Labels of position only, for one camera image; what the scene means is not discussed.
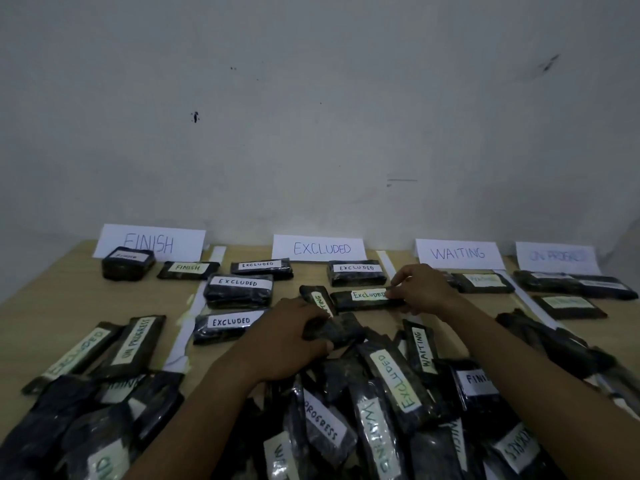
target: white wall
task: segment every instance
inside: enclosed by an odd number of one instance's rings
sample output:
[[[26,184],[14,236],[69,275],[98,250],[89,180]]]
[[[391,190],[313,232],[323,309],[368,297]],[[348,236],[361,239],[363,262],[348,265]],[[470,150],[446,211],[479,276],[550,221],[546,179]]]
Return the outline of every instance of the white wall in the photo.
[[[606,253],[640,216],[639,8],[0,0],[0,219]]]

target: handwritten label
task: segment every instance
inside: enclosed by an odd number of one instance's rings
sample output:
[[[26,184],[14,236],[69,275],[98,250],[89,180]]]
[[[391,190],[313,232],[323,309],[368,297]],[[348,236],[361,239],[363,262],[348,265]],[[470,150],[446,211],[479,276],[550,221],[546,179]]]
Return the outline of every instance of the handwritten label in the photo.
[[[89,455],[86,463],[89,480],[120,480],[129,469],[129,452],[118,438]]]
[[[551,308],[595,308],[585,298],[579,296],[544,296],[542,299]]]
[[[96,327],[84,339],[80,340],[69,352],[64,354],[62,358],[54,363],[42,374],[43,377],[52,381],[58,379],[64,374],[68,374],[89,353],[89,351],[98,345],[103,339],[107,338],[109,331]]]
[[[123,381],[112,382],[108,385],[107,391],[100,398],[102,404],[116,404],[124,401],[131,391],[136,388],[139,382],[145,378],[145,375],[135,377],[133,379],[125,379]]]
[[[506,286],[497,274],[463,274],[462,276],[471,281],[476,288]]]
[[[421,263],[453,269],[504,269],[495,242],[440,241],[416,239],[415,249]]]
[[[271,269],[282,267],[282,261],[280,259],[272,261],[251,261],[238,263],[238,269],[243,271],[245,269]]]
[[[403,372],[389,352],[384,349],[376,350],[369,354],[369,357],[371,357],[373,364],[380,371],[382,379],[391,389],[391,394],[396,399],[396,403],[402,412],[410,413],[422,405],[411,384],[404,377]]]
[[[240,288],[262,288],[270,290],[273,282],[269,280],[258,280],[256,278],[234,278],[233,276],[214,276],[210,283],[220,286],[236,286]]]
[[[325,405],[304,389],[305,395],[305,415],[323,436],[331,441],[336,447],[340,446],[342,439],[347,432],[347,427],[340,421]]]
[[[331,318],[333,318],[333,314],[331,313],[331,308],[329,308],[329,305],[327,305],[326,301],[324,300],[324,296],[322,296],[322,293],[320,293],[320,291],[311,291],[311,297],[314,299],[317,306],[322,308],[325,312],[329,314]]]
[[[453,437],[453,446],[456,447],[456,453],[458,455],[458,462],[463,472],[468,471],[467,466],[467,447],[465,445],[465,433],[462,429],[462,419],[458,418],[450,423],[444,423],[440,425],[441,428],[450,428],[451,436]]]
[[[380,400],[377,397],[365,399],[358,403],[358,411],[380,480],[398,478],[401,474],[400,462],[380,408]]]
[[[612,283],[608,281],[590,281],[590,280],[580,280],[580,282],[585,286],[596,286],[597,288],[613,288],[615,290],[628,290],[626,286],[622,283]]]
[[[418,348],[418,355],[420,356],[420,365],[423,372],[429,374],[437,374],[435,366],[433,365],[433,352],[429,347],[429,341],[427,340],[427,334],[423,328],[412,327],[413,341],[416,348]]]
[[[456,371],[462,390],[467,396],[500,394],[482,369]]]
[[[563,273],[532,273],[539,280],[572,280],[573,277]]]
[[[300,480],[287,431],[264,442],[269,480]]]
[[[175,273],[202,274],[208,267],[208,262],[175,262],[171,265],[169,271]]]
[[[136,322],[127,339],[122,343],[120,350],[114,357],[111,365],[120,365],[123,363],[131,363],[136,352],[144,342],[145,337],[151,330],[151,325],[156,320],[155,317],[142,317]]]
[[[593,246],[516,242],[516,254],[525,271],[602,274]]]
[[[207,320],[207,328],[246,328],[253,325],[264,312],[265,310],[255,310],[252,312],[211,315]]]
[[[382,273],[379,264],[334,264],[334,273]]]
[[[531,432],[519,423],[498,443],[495,448],[509,464],[511,469],[520,473],[527,468],[540,453],[540,445]]]
[[[363,261],[367,254],[362,239],[275,234],[271,258],[290,258],[292,261]]]
[[[144,262],[147,259],[149,259],[148,254],[135,253],[133,251],[116,251],[112,254],[109,254],[109,257],[116,258],[116,259],[126,259],[128,261],[140,261],[140,262]]]
[[[373,290],[354,290],[351,292],[351,299],[354,301],[378,301],[388,299],[385,296],[384,288],[375,288]]]
[[[104,258],[118,246],[124,246],[153,251],[160,262],[196,262],[202,254],[204,235],[203,230],[105,224],[93,257]]]

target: paper sign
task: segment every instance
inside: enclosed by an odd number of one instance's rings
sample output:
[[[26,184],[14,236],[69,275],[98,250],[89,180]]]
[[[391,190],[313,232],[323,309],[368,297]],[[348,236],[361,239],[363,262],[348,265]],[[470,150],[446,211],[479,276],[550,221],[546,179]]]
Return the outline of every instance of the paper sign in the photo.
[[[593,246],[516,242],[516,252],[524,271],[602,274]]]
[[[107,257],[118,246],[124,246],[153,251],[160,262],[200,261],[205,233],[194,229],[105,224],[93,257]]]
[[[281,258],[292,261],[363,261],[367,254],[362,239],[275,234],[271,259]]]
[[[420,262],[431,267],[504,269],[502,256],[495,242],[416,239],[415,248]]]

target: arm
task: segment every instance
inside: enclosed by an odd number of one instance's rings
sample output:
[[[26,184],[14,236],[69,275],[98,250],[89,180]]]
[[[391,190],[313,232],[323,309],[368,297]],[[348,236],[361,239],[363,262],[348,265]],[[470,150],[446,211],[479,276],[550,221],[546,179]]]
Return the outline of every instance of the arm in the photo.
[[[331,352],[333,344],[327,340],[302,339],[308,320],[326,316],[302,298],[280,300],[212,364],[125,479],[208,479],[249,392],[260,382],[290,377]]]
[[[640,422],[514,337],[430,266],[404,266],[391,284],[389,298],[452,327],[565,475],[640,478]]]

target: table surface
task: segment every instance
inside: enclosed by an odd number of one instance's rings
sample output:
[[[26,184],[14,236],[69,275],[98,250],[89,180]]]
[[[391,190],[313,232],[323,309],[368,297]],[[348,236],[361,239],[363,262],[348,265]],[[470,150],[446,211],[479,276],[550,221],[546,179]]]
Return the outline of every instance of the table surface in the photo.
[[[189,301],[199,282],[158,280],[161,264],[139,282],[111,282],[103,279],[100,259],[92,258],[96,241],[78,244],[64,257],[44,271],[34,281],[0,304],[0,438],[20,421],[33,405],[34,398],[23,396],[20,389],[40,375],[52,363],[82,339],[100,321],[126,324],[131,317],[167,315],[167,322],[156,347],[151,368],[160,369],[180,331],[180,317],[189,308]],[[410,251],[388,251],[396,269],[417,262]],[[378,259],[375,251],[367,250],[369,259]],[[270,246],[228,246],[220,272],[226,273],[231,262],[271,258]],[[515,262],[505,258],[508,271]],[[294,279],[276,282],[273,302],[298,296],[300,285],[324,285],[332,292],[326,263],[292,263]],[[465,295],[491,316],[522,308],[535,315],[515,294]],[[640,376],[640,308],[636,301],[593,300],[609,314],[605,320],[565,322],[567,327],[588,343],[602,347],[615,355]],[[377,310],[357,312],[364,326],[370,326],[391,338],[402,327],[398,312]],[[468,355],[466,347],[452,329],[434,315],[422,315],[422,322],[435,329],[438,354],[446,358]],[[190,394],[215,359],[233,342],[207,346],[189,343],[188,373],[182,384]]]

